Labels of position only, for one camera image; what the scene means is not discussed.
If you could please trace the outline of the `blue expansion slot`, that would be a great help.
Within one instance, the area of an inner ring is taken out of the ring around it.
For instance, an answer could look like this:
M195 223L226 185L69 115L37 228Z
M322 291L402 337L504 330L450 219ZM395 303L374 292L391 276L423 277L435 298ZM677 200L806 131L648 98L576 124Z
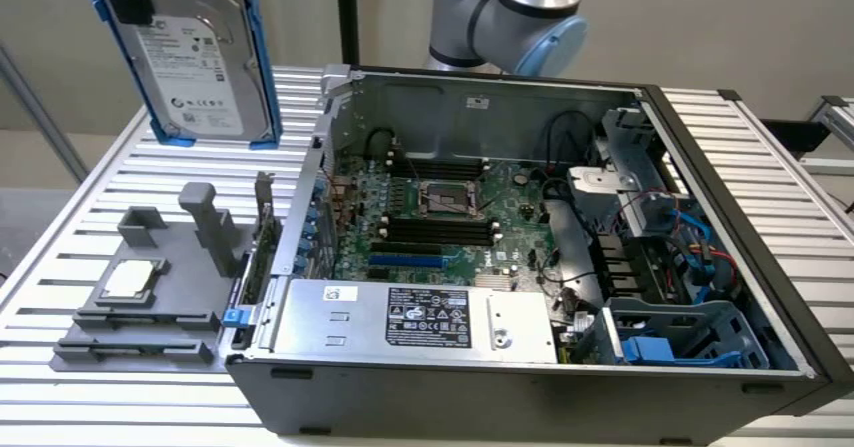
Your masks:
M370 255L369 264L389 267L443 269L447 261L442 256Z

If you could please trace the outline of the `metal CPU socket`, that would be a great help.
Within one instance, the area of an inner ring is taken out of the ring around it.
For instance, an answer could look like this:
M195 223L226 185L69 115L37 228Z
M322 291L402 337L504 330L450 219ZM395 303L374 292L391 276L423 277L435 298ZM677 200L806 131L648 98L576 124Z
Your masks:
M474 181L422 181L418 187L418 214L423 217L449 214L477 218L478 186Z

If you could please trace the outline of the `green motherboard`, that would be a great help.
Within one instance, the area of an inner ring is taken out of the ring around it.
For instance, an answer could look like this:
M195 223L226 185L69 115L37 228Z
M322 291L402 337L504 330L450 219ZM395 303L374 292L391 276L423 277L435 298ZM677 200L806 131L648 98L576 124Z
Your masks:
M477 218L418 214L417 194L422 181L390 174L393 162L411 159L390 152L381 158L361 155L342 159L333 177L333 207L337 227L337 259L331 274L343 280L389 281L477 287L478 274L505 274L518 279L512 292L538 292L546 297L552 317L561 324L577 315L594 314L605 296L592 258L592 242L582 235L569 198L569 187L548 178L528 162L481 160ZM389 267L369 264L373 242L393 231L383 217L492 221L496 244L490 247L443 245L443 269Z

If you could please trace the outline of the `blue-grey plastic disk bay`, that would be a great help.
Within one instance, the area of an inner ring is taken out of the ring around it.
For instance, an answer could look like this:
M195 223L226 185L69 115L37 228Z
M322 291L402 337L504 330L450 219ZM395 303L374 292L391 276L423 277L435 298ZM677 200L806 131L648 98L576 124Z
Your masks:
M592 335L600 361L610 365L772 367L748 319L728 301L665 305L613 298L600 310Z

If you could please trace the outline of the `black open PC case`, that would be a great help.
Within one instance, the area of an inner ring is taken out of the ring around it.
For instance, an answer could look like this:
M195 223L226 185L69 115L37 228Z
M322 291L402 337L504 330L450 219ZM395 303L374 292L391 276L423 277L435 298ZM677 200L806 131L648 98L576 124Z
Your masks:
M229 328L225 366L265 427L291 435L706 445L772 415L805 415L854 390L854 368L797 291L794 269L837 280L850 231L786 151L726 90L689 91L426 71L331 68L262 300ZM488 110L468 96L492 99ZM528 162L552 180L588 163L605 113L638 108L676 196L656 242L665 305L728 301L769 357L761 369L610 365L594 314L561 324L553 364L413 365L305 360L273 352L290 284L333 276L333 177L343 158Z

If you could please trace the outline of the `metal drive cage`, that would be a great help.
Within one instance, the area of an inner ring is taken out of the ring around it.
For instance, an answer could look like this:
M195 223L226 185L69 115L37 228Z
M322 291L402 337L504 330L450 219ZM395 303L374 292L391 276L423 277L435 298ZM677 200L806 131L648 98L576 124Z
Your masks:
M582 235L664 235L673 228L677 199L649 151L658 139L638 108L609 110L589 143L588 163L568 169L570 203Z

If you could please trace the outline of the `green graphics card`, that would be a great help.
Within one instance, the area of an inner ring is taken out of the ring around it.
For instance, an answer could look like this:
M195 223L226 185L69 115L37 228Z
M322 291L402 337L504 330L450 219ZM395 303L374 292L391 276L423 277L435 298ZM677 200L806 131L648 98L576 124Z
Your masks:
M255 180L257 228L242 278L241 305L255 305L262 300L275 258L282 225L275 215L273 184L274 174L259 172Z

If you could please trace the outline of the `grey parts rack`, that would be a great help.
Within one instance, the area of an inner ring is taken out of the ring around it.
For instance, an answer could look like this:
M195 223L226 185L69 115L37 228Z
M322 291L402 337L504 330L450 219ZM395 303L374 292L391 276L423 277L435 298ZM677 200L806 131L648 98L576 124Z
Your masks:
M178 202L191 215L189 223L167 220L154 207L130 208L118 224L122 243L109 261L93 293L73 315L73 325L54 346L50 366L65 372L221 373L225 312L251 248L253 230L233 222L227 210L214 205L215 187L190 182ZM101 280L121 259L165 258L169 270L159 276L154 296L145 303L98 303ZM107 316L175 317L166 327L110 328ZM93 345L158 344L163 357L99 358Z

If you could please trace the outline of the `silver power supply unit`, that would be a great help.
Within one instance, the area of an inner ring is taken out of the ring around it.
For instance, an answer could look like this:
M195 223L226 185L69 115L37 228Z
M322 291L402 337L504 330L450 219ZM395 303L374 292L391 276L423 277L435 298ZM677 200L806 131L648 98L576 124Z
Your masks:
M342 280L290 284L273 352L413 365L557 361L541 293Z

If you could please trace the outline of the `aluminium frame post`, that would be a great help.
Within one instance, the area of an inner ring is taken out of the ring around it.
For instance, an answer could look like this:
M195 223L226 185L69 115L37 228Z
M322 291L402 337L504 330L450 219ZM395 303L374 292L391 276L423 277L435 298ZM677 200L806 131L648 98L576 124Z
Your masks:
M49 143L58 159L78 184L82 184L89 176L89 168L85 160L57 122L47 111L41 98L33 89L14 58L0 42L0 78L3 79L12 95L18 99L26 113Z

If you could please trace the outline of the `black vertical pole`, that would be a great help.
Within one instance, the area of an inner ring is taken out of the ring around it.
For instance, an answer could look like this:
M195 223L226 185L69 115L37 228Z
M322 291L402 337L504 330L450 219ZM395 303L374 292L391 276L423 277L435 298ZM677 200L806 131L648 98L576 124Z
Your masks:
M359 4L358 0L337 0L342 61L361 64Z

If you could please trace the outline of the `black expansion slot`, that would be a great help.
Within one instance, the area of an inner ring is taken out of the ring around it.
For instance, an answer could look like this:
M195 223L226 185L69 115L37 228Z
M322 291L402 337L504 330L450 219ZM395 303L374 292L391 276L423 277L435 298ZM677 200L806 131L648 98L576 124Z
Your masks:
M373 242L370 251L385 254L441 256L442 246L426 243Z

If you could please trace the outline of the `RAM stick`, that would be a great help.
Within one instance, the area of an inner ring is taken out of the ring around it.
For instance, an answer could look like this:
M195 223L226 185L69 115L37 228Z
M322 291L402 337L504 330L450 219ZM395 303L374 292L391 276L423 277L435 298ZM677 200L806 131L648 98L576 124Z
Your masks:
M175 317L130 317L130 316L107 316L103 323L113 329L121 327L166 327L178 324Z
M163 357L167 346L158 344L106 344L93 345L89 352L99 358L131 357L149 358Z

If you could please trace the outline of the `black RAM slot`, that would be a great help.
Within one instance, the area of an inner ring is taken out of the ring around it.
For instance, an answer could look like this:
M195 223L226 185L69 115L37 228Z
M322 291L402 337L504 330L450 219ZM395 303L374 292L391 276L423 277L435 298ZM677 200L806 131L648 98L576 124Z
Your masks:
M492 232L494 230L492 221L383 217L382 224L389 229L399 230L460 230L473 232Z
M473 181L481 176L481 171L478 169L429 169L413 171L411 169L395 168L390 170L390 174L397 178Z
M426 169L426 170L439 170L439 169L480 170L482 168L482 164L480 161L469 162L469 161L454 161L454 160L398 159L393 162L393 167L395 169L410 169L411 167L415 167L415 169Z
M477 232L449 231L393 231L389 230L383 239L399 243L422 243L443 245L465 245L490 247L496 244L494 235Z

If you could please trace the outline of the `silver CPU chip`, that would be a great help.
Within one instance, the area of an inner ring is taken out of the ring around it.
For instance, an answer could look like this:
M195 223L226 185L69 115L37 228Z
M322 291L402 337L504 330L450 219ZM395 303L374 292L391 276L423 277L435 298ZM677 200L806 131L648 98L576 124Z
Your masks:
M158 278L167 270L169 261L165 258L121 259L102 277L97 302L149 302Z

